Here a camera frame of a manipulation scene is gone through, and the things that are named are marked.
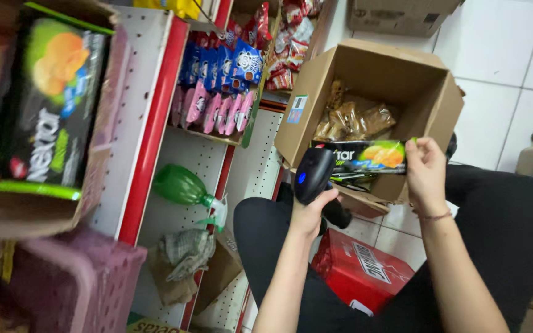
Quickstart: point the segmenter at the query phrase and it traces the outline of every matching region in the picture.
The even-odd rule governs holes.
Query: black barcode scanner
[[[314,201],[320,193],[330,190],[329,183],[337,159],[332,150],[308,148],[295,174],[294,192],[297,200],[304,205]],[[332,200],[322,215],[335,226],[344,229],[351,223],[351,212],[344,209],[338,199]]]

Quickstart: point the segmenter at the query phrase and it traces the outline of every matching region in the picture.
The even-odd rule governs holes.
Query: pink basket
[[[22,241],[11,289],[33,333],[124,332],[146,255],[88,228]]]

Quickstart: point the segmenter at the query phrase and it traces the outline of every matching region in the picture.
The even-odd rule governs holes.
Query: green spray bottle
[[[206,208],[215,209],[208,219],[197,223],[214,224],[218,232],[221,232],[226,225],[226,197],[222,202],[207,193],[203,181],[181,165],[165,165],[153,179],[152,189],[162,198],[176,204],[184,206],[202,204]]]

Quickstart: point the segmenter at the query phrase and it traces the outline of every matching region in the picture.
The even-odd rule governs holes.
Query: leg
[[[448,165],[445,187],[470,257],[515,332],[533,292],[533,179]],[[426,263],[377,321],[389,331],[441,331]]]
[[[291,206],[263,198],[240,202],[234,211],[238,252],[258,307],[267,292],[283,247]],[[301,297],[298,332],[340,332],[363,326],[370,319],[344,304],[314,270],[308,267]]]

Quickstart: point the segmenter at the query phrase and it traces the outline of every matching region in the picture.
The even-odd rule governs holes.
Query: red box
[[[415,274],[404,261],[330,228],[312,268],[343,302],[370,316]]]

